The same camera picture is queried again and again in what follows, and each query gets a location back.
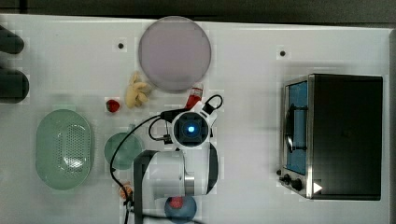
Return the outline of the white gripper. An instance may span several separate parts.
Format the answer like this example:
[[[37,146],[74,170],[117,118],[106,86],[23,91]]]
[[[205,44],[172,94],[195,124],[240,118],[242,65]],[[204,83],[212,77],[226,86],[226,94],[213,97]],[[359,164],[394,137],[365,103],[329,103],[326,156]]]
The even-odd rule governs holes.
[[[212,126],[217,116],[214,106],[202,102],[180,113],[172,121],[173,144],[179,149],[209,149]]]

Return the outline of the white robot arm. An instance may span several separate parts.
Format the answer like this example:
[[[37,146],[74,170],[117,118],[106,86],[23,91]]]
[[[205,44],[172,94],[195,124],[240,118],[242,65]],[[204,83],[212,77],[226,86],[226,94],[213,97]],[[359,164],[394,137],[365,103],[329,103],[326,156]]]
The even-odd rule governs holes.
[[[134,224],[144,224],[156,213],[155,201],[177,196],[208,194],[219,177],[219,159],[211,143],[217,119],[210,103],[163,111],[171,124],[167,151],[145,150],[134,159]]]

